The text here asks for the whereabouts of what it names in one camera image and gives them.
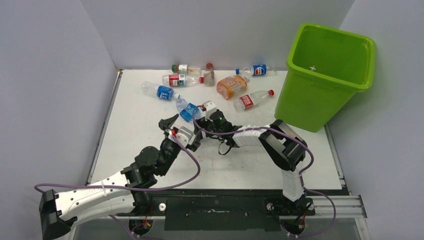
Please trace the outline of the crushed blue label bottle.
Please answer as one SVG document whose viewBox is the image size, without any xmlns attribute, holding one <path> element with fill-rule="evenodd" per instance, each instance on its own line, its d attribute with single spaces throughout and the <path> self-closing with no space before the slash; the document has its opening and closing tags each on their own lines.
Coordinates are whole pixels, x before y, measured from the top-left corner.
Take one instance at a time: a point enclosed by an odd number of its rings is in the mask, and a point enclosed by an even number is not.
<svg viewBox="0 0 424 240">
<path fill-rule="evenodd" d="M 201 112 L 198 108 L 195 109 L 193 103 L 187 102 L 184 98 L 179 98 L 176 100 L 176 109 L 181 116 L 181 118 L 187 122 L 193 122 L 193 119 L 198 120 L 202 117 Z"/>
</svg>

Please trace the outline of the blue label water bottle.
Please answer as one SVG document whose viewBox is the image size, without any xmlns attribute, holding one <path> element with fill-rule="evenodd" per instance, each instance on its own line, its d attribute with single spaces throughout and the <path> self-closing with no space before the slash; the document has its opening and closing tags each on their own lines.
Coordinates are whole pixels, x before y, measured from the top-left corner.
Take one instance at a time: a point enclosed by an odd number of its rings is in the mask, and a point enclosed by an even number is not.
<svg viewBox="0 0 424 240">
<path fill-rule="evenodd" d="M 174 89 L 149 81 L 145 81 L 141 84 L 141 90 L 147 96 L 165 101 L 173 101 L 181 98 L 181 95 Z"/>
</svg>

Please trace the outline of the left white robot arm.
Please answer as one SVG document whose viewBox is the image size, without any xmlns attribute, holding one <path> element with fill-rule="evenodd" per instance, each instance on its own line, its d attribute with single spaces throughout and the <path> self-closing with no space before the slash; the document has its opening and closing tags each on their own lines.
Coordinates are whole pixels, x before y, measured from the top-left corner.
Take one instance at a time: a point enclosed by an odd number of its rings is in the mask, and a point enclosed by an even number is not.
<svg viewBox="0 0 424 240">
<path fill-rule="evenodd" d="M 165 138 L 159 148 L 147 146 L 134 161 L 115 174 L 77 189 L 42 193 L 39 214 L 42 238 L 55 240 L 68 234 L 72 228 L 108 215 L 141 216 L 152 210 L 148 192 L 164 176 L 181 150 L 196 151 L 201 132 L 173 124 L 179 116 L 159 121 Z"/>
</svg>

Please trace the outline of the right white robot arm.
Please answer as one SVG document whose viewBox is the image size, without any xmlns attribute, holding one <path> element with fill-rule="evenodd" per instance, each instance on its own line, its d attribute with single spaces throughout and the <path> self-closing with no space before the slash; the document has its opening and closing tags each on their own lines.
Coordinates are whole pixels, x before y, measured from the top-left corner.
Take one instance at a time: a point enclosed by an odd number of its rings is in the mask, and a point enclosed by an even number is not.
<svg viewBox="0 0 424 240">
<path fill-rule="evenodd" d="M 229 122 L 218 110 L 209 118 L 194 121 L 199 138 L 217 139 L 228 148 L 262 147 L 272 162 L 281 169 L 283 177 L 280 209 L 289 215 L 313 216 L 315 207 L 307 197 L 301 166 L 307 155 L 314 157 L 307 143 L 282 120 L 265 126 L 242 126 Z"/>
</svg>

